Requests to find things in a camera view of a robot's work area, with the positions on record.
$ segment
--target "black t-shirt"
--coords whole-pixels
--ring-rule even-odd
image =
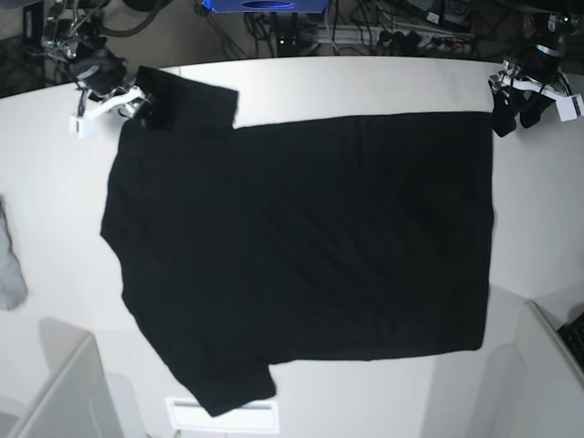
[[[124,125],[102,235],[144,336],[209,413],[273,396],[268,364],[481,347],[489,114],[234,130],[232,90],[139,84],[167,117]]]

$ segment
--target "wire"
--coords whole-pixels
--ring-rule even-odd
[[[369,32],[369,52],[371,54],[375,53],[375,50],[373,49],[373,34],[371,33],[371,27],[369,26],[369,20],[367,19],[367,13],[365,12],[365,8],[363,7],[363,3],[361,2],[361,0],[357,0],[357,3],[359,5],[359,9],[361,10],[361,13],[363,14],[363,19],[365,20],[365,25],[367,25],[367,31]]]
[[[335,35],[337,34],[337,23],[339,21],[339,0],[335,3],[335,21],[332,25],[332,41],[335,40]]]
[[[223,30],[221,26],[219,26],[211,16],[208,16],[206,19],[207,23],[213,28],[215,33],[223,40],[222,47],[226,47],[227,44],[231,45],[232,48],[236,49],[240,54],[242,54],[246,58],[251,58],[247,55],[247,53]]]
[[[330,4],[327,5],[327,9],[325,11],[325,28],[327,29],[327,37],[330,40],[330,44],[333,46],[333,48],[337,52],[340,52],[340,47],[337,46],[337,43],[335,42],[335,38],[333,37],[332,33],[330,32],[329,11],[330,11]]]
[[[107,37],[118,38],[133,37],[134,35],[144,30],[146,27],[148,27],[152,21],[154,21],[154,18],[156,18],[158,13],[161,12],[163,6],[164,0],[154,0],[154,6],[152,7],[152,10],[148,13],[148,16],[146,16],[144,21],[142,21],[139,25],[132,29],[128,30],[109,29],[105,27],[105,25],[103,25],[102,23],[101,26],[99,26],[99,32]]]
[[[271,57],[276,57],[276,51],[272,46],[272,29],[268,32],[264,26],[264,16],[255,17],[253,12],[244,13],[244,23],[247,32],[255,41],[255,57],[259,55],[259,41],[265,41]]]
[[[384,9],[381,8],[381,4],[380,2],[376,2],[377,7],[379,8],[379,11],[381,12],[381,14],[387,19],[390,20],[391,22],[391,27],[393,27],[394,25],[399,25],[399,26],[404,26],[404,27],[409,27],[412,29],[420,29],[420,30],[425,30],[427,32],[434,32],[436,34],[444,34],[444,35],[454,35],[457,37],[474,37],[475,35],[473,34],[469,34],[469,33],[465,33],[465,32],[451,32],[445,29],[441,29],[440,27],[434,27],[434,26],[426,26],[426,25],[417,25],[417,24],[413,24],[413,23],[407,23],[405,21],[400,21],[400,20],[396,20],[394,17],[395,15],[392,13],[388,13],[387,11],[385,11]]]
[[[89,11],[88,14],[85,14],[85,16],[83,16],[83,18],[81,18],[77,23],[74,24],[73,27],[71,27],[71,30],[69,30],[69,33],[68,33],[67,37],[68,38],[73,37],[73,35],[77,31],[77,29],[79,29],[81,27],[81,25],[83,25],[83,23],[85,23],[86,21],[88,21],[96,12],[98,12],[101,9],[101,7],[103,5],[105,5],[106,2],[108,2],[108,0],[101,0],[101,2],[99,3],[99,5],[97,5],[93,9],[91,9],[91,11]]]

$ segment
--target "gray fabric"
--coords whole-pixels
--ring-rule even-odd
[[[26,299],[25,280],[12,252],[6,225],[4,198],[0,195],[0,310],[12,310]]]

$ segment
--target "black cable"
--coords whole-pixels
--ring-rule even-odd
[[[357,4],[358,4],[358,8],[360,9],[361,13],[363,14],[363,19],[365,20],[365,25],[367,26],[367,31],[369,32],[369,48],[367,50],[370,54],[374,54],[375,50],[373,49],[373,34],[371,33],[371,27],[369,25],[369,20],[367,19],[367,13],[365,12],[365,8],[363,7],[363,3],[361,2],[361,0],[357,0]],[[363,40],[363,32],[362,32],[359,25],[357,25],[357,27],[359,28],[359,31],[360,31],[361,42],[363,43],[363,46],[365,46],[365,48],[367,48],[367,46],[365,45],[365,41]]]
[[[126,37],[133,37],[134,35],[140,33],[146,27],[150,25],[154,18],[161,12],[162,8],[164,7],[164,0],[154,0],[154,6],[152,10],[148,13],[148,16],[142,21],[139,25],[132,29],[128,30],[118,30],[118,29],[109,29],[105,27],[103,23],[99,26],[99,32],[106,37],[118,37],[118,38],[126,38]]]
[[[335,35],[337,34],[337,23],[339,21],[339,0],[335,3],[335,19],[332,24],[332,40],[335,41]],[[337,55],[337,49],[333,47],[333,52]]]
[[[208,16],[206,19],[207,23],[209,23],[209,26],[211,26],[211,28],[215,31],[215,33],[223,40],[226,41],[226,43],[222,42],[222,47],[224,46],[224,44],[230,44],[233,48],[236,48],[237,51],[239,53],[241,53],[244,57],[246,58],[251,58],[249,57],[246,52],[223,30],[223,28],[221,26],[219,26],[212,18],[211,16]]]
[[[253,12],[244,13],[244,23],[247,33],[249,33],[255,41],[255,57],[259,55],[258,41],[266,42],[267,49],[271,57],[276,57],[276,51],[272,45],[272,29],[268,32],[264,26],[264,16],[255,17]]]

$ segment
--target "white panel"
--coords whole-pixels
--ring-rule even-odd
[[[193,399],[166,399],[175,429],[223,433],[278,433],[277,403],[253,401],[218,417],[211,417]]]

